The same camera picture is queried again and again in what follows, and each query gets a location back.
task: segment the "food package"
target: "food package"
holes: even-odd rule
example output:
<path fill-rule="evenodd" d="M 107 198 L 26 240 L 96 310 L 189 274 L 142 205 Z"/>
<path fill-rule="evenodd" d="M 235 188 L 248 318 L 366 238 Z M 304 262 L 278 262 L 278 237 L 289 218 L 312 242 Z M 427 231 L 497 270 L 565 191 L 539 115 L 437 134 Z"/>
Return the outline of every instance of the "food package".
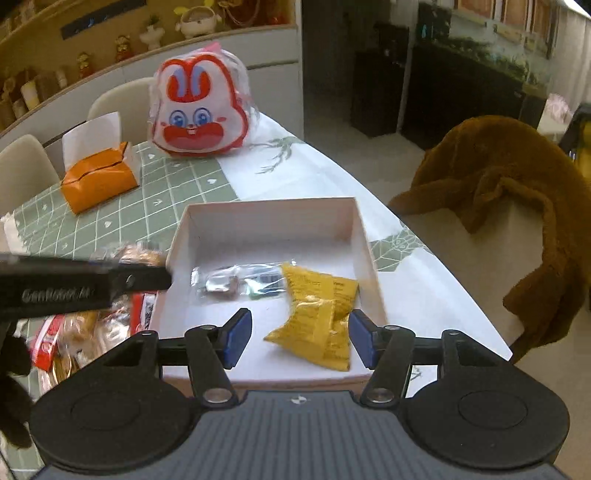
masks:
<path fill-rule="evenodd" d="M 286 291 L 281 262 L 223 267 L 204 273 L 200 267 L 191 272 L 191 286 L 201 304 L 217 301 L 258 300 Z"/>
<path fill-rule="evenodd" d="M 94 260 L 164 265 L 165 256 L 150 242 L 112 244 L 93 255 Z M 150 325 L 155 293 L 123 295 L 110 309 L 46 318 L 30 350 L 38 368 L 41 393 L 45 393 L 80 368 Z"/>
<path fill-rule="evenodd" d="M 220 154 L 248 143 L 259 112 L 248 72 L 219 43 L 166 60 L 150 90 L 150 140 L 172 155 Z"/>
<path fill-rule="evenodd" d="M 348 319 L 357 282 L 289 264 L 281 269 L 291 296 L 291 314 L 265 340 L 314 364 L 348 371 Z"/>
<path fill-rule="evenodd" d="M 66 175 L 61 192 L 78 214 L 137 187 L 141 159 L 129 142 L 121 141 L 118 112 L 74 127 L 62 138 Z"/>
<path fill-rule="evenodd" d="M 91 260 L 114 260 L 121 263 L 142 263 L 161 267 L 166 263 L 166 255 L 154 242 L 140 240 L 134 243 L 113 243 L 97 250 Z"/>

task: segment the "white chair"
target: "white chair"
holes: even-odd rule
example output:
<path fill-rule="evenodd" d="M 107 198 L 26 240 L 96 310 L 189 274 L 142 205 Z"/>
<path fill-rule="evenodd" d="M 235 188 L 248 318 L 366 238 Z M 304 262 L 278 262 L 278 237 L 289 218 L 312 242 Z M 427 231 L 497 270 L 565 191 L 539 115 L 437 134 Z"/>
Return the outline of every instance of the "white chair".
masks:
<path fill-rule="evenodd" d="M 90 107 L 88 120 L 119 112 L 121 140 L 134 145 L 145 142 L 148 139 L 150 86 L 153 81 L 152 77 L 132 80 L 103 93 Z"/>
<path fill-rule="evenodd" d="M 0 152 L 0 216 L 59 181 L 38 139 L 16 139 Z"/>

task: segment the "yellow snack bag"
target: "yellow snack bag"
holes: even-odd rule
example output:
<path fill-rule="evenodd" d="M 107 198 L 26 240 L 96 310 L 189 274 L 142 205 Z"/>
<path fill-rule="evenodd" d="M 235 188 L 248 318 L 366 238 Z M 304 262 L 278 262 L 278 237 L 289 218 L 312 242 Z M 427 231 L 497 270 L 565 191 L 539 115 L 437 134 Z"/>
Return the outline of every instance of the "yellow snack bag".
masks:
<path fill-rule="evenodd" d="M 357 282 L 302 267 L 281 266 L 292 299 L 287 322 L 265 340 L 323 367 L 349 370 L 348 315 Z"/>

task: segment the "ribbed gray surface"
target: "ribbed gray surface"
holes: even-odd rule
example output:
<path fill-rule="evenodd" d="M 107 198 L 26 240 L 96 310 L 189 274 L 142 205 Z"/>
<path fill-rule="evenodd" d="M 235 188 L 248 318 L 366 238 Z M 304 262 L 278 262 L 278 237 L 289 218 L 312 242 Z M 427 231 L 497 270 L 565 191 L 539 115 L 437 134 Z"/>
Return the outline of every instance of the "ribbed gray surface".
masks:
<path fill-rule="evenodd" d="M 54 467 L 38 480 L 87 476 Z M 232 410 L 207 413 L 183 445 L 113 480 L 559 480 L 550 465 L 506 475 L 454 468 L 423 452 L 391 413 L 356 405 L 348 392 L 251 392 Z"/>

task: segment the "red snack package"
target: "red snack package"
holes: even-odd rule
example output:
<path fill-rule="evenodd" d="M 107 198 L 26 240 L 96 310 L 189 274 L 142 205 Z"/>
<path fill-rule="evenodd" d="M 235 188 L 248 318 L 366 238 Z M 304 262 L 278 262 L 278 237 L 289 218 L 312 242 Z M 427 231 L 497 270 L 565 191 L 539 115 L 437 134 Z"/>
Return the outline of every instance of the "red snack package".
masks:
<path fill-rule="evenodd" d="M 64 323 L 65 315 L 47 317 L 37 333 L 31 348 L 31 360 L 37 368 L 49 372 L 57 352 L 57 334 Z"/>
<path fill-rule="evenodd" d="M 129 318 L 129 335 L 134 335 L 150 328 L 152 311 L 156 294 L 153 292 L 134 293 L 132 298 L 131 317 Z"/>

